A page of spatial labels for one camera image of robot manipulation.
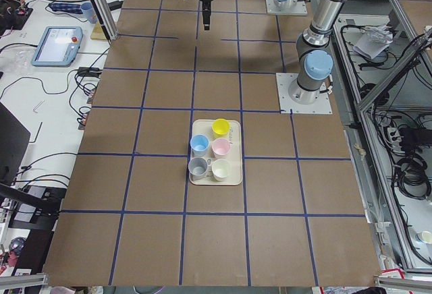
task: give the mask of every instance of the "white mounting plate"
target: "white mounting plate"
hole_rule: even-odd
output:
[[[297,76],[297,73],[276,73],[277,93],[279,94],[281,113],[291,113],[292,111],[293,113],[301,114],[333,114],[327,93],[320,94],[318,99],[310,105],[298,104],[292,100],[288,94],[288,88]]]
[[[286,7],[283,10],[278,10],[273,0],[265,0],[265,5],[267,6],[268,14],[276,14],[276,15],[287,15],[287,16],[307,16],[308,10],[306,8],[306,3],[303,1],[298,1],[291,5],[290,7]]]

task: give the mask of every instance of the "paper cup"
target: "paper cup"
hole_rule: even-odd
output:
[[[204,178],[209,168],[207,161],[204,158],[192,158],[188,164],[189,173],[193,180]]]
[[[432,245],[432,233],[429,231],[423,231],[416,234],[416,240],[426,243],[427,245]]]
[[[230,123],[225,119],[217,119],[211,125],[215,138],[224,138],[230,131]]]
[[[207,153],[209,148],[209,139],[203,134],[196,134],[190,139],[190,147],[194,152],[194,156],[202,157]]]
[[[228,160],[217,159],[211,164],[211,171],[217,181],[224,181],[231,173],[231,164]]]
[[[95,9],[93,8],[91,2],[81,4],[81,11],[91,24],[95,24],[97,22]]]
[[[211,144],[211,149],[213,150],[215,158],[225,158],[231,150],[231,144],[225,138],[217,138]]]

